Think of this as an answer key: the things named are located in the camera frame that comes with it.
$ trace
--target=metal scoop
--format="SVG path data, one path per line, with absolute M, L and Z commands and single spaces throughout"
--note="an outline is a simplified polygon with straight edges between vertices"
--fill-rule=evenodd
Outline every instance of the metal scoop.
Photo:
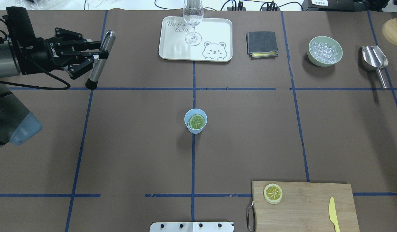
M 382 90 L 387 90 L 382 69 L 386 68 L 388 60 L 379 46 L 362 46 L 362 55 L 365 69 L 368 71 L 376 70 L 379 76 L 380 87 Z

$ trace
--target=lime slice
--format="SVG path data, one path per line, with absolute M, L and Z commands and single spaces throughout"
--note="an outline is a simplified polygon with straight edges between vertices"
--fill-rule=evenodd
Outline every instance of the lime slice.
M 268 184 L 264 188 L 264 199 L 268 201 L 270 204 L 277 204 L 281 201 L 283 197 L 283 191 L 280 186 L 276 184 Z
M 188 120 L 188 126 L 191 129 L 201 129 L 205 124 L 205 119 L 201 114 L 194 114 L 190 120 Z

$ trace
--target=cutting board handle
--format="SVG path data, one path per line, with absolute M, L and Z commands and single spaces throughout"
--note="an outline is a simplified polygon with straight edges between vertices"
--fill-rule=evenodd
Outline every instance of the cutting board handle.
M 247 209 L 247 217 L 246 217 L 246 219 L 247 219 L 247 229 L 249 229 L 249 231 L 250 232 L 253 232 L 253 231 L 251 231 L 251 229 L 250 229 L 250 209 L 251 208 L 253 208 L 253 210 L 254 210 L 254 201 L 252 200 L 251 201 L 251 205 L 248 207 L 248 209 Z

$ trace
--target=gray napkin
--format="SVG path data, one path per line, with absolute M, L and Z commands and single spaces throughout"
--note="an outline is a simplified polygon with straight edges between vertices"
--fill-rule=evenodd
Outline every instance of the gray napkin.
M 253 31 L 246 35 L 247 53 L 254 58 L 277 57 L 277 42 L 272 31 Z

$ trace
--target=plastic knife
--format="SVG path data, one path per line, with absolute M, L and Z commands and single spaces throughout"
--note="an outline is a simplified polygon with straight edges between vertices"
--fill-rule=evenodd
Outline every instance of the plastic knife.
M 329 217 L 330 217 L 330 221 L 334 224 L 334 231 L 340 232 L 339 223 L 337 221 L 337 215 L 336 215 L 336 207 L 334 206 L 333 197 L 330 198 L 330 202 L 329 202 Z

